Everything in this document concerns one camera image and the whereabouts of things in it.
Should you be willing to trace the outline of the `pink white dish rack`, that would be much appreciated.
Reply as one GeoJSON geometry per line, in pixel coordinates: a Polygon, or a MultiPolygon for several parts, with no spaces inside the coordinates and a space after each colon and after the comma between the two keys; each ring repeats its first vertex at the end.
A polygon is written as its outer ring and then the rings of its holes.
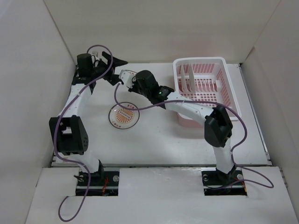
{"type": "Polygon", "coordinates": [[[227,64],[222,57],[188,57],[176,59],[173,64],[175,90],[190,100],[209,101],[206,106],[215,107],[218,102],[233,109],[241,116],[235,90],[230,78],[227,64]],[[189,64],[192,64],[195,80],[195,93],[190,90],[189,64]],[[187,93],[182,92],[181,67],[184,68],[187,93]]]}

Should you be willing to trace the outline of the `plate with green red rim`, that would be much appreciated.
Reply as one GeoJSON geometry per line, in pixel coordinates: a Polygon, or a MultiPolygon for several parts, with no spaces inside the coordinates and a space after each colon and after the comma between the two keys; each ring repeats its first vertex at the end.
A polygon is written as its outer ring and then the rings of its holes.
{"type": "Polygon", "coordinates": [[[190,91],[192,93],[195,93],[196,88],[195,88],[195,80],[194,80],[194,72],[193,72],[192,64],[189,64],[188,74],[189,74],[190,89],[191,89],[190,91]]]}

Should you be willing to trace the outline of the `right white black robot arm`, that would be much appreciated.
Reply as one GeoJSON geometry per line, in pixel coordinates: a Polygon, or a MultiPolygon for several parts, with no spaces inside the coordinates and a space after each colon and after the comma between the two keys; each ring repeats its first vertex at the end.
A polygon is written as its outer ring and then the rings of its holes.
{"type": "Polygon", "coordinates": [[[123,71],[120,80],[134,92],[146,97],[153,105],[182,114],[204,128],[204,139],[213,147],[216,158],[216,178],[219,184],[226,184],[233,178],[235,165],[231,159],[232,122],[222,105],[205,106],[191,101],[168,86],[159,85],[148,70],[136,74],[123,71]]]}

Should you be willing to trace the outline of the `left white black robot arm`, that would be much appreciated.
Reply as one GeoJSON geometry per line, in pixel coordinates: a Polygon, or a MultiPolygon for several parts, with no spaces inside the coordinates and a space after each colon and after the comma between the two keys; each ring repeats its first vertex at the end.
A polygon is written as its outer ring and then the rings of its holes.
{"type": "Polygon", "coordinates": [[[59,115],[49,120],[57,158],[81,166],[83,177],[88,177],[94,185],[103,183],[104,171],[100,160],[94,158],[87,150],[89,138],[81,115],[93,94],[96,79],[102,77],[111,85],[115,85],[120,81],[115,69],[126,64],[127,61],[112,57],[105,51],[102,52],[101,58],[90,53],[77,55],[76,71],[67,102],[59,115]]]}

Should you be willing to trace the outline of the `plate with cloud outline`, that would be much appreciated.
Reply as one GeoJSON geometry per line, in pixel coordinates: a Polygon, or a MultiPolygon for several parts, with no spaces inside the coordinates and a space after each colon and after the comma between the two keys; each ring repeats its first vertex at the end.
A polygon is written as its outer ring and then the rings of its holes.
{"type": "Polygon", "coordinates": [[[181,86],[182,86],[182,92],[187,93],[188,89],[187,89],[187,85],[186,85],[186,81],[185,81],[185,72],[184,72],[184,68],[181,67],[181,86]]]}

